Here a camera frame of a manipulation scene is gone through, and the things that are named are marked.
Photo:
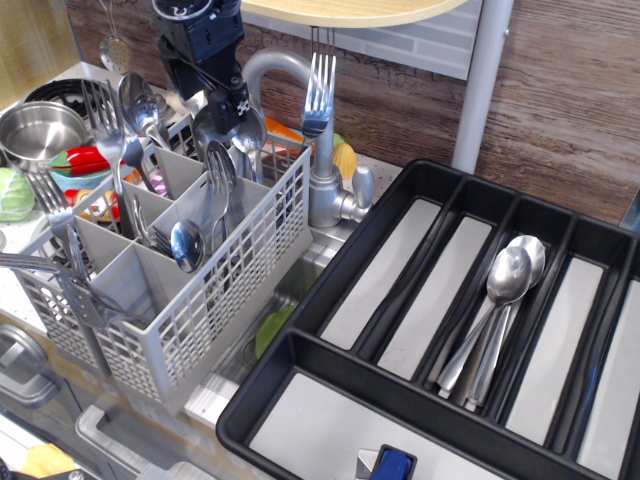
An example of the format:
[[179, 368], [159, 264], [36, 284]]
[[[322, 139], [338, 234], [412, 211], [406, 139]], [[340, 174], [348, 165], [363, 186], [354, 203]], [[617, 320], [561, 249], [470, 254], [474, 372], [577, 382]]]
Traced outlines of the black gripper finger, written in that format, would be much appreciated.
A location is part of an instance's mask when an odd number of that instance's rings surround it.
[[159, 37], [158, 50], [171, 84], [183, 99], [190, 99], [206, 89], [200, 75], [165, 36]]
[[208, 95], [208, 109], [218, 133], [226, 135], [236, 129], [249, 110], [249, 92], [244, 79], [233, 76], [229, 84], [217, 85]]

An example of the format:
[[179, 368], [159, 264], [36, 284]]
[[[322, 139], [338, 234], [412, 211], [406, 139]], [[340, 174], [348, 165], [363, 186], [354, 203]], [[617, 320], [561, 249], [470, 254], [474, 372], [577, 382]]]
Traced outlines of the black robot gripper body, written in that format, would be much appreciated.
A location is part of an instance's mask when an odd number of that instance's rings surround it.
[[236, 48], [244, 38], [240, 6], [239, 1], [154, 0], [165, 68], [190, 64], [210, 75], [232, 74], [237, 69]]

